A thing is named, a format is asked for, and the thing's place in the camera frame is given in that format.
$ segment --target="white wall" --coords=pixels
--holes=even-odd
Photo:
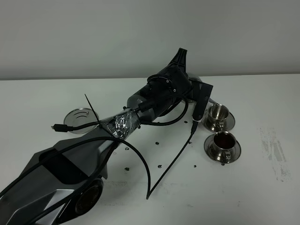
[[[0,79],[300,71],[299,0],[0,0]]]

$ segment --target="metal saucer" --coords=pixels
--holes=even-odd
[[[217,124],[210,123],[209,118],[208,118],[208,110],[205,110],[204,115],[203,115],[202,124],[206,129],[208,129],[209,131],[214,132],[214,133],[221,131],[221,130],[230,131],[234,128],[235,118],[231,114],[231,112],[229,112],[228,117],[224,120],[224,127],[220,128]]]
[[[208,157],[217,163],[221,163],[222,165],[236,161],[240,157],[240,154],[241,154],[240,143],[237,140],[235,140],[235,145],[231,150],[231,158],[227,159],[224,152],[220,152],[218,149],[214,148],[213,138],[215,135],[216,134],[210,135],[208,138],[206,138],[206,140],[204,142],[204,150],[205,150],[206,154],[208,155]]]
[[[97,118],[95,117],[93,111],[89,108],[78,108],[75,109],[71,112],[69,112],[65,119],[64,119],[64,124],[68,125],[68,126],[72,126],[72,127],[77,127],[77,126],[81,126],[83,124],[86,123],[91,123],[91,122],[95,122],[97,121]],[[91,127],[86,127],[80,130],[74,130],[74,131],[70,131],[73,134],[85,134],[89,131],[91,131],[92,129],[94,129],[96,127],[95,126],[91,126]]]

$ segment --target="robotic arm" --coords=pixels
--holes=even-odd
[[[87,213],[101,197],[111,152],[141,124],[172,124],[153,120],[168,114],[182,98],[196,102],[193,120],[200,121],[212,86],[188,77],[186,54],[180,48],[167,67],[150,76],[147,84],[127,100],[126,109],[119,114],[101,120],[82,137],[59,141],[35,153],[22,178],[0,193],[0,225],[23,225],[37,215],[39,218],[31,224],[58,225]],[[70,128],[57,125],[54,129],[67,132]],[[41,162],[42,166],[33,169]],[[43,215],[70,194],[67,202]]]

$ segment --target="white table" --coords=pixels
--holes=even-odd
[[[145,169],[136,154],[121,145],[108,162],[109,178],[101,200],[66,225],[299,224],[300,75],[202,80],[214,85],[211,97],[235,116],[232,133],[241,144],[241,157],[225,166],[210,160],[203,143],[211,133],[201,127],[145,200]],[[127,98],[145,84],[144,78],[1,81],[0,189],[21,173],[35,152],[78,137],[56,133],[51,125],[62,123],[75,108],[88,107],[84,93],[100,118],[105,118],[121,111]],[[174,119],[182,109],[180,104],[161,121]],[[179,152],[190,129],[191,109],[174,125],[142,126],[127,139],[147,160],[152,185]]]

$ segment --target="foil-wrapped joint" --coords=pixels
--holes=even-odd
[[[125,140],[140,126],[140,120],[133,109],[126,109],[117,115],[101,121],[102,126],[114,137]]]

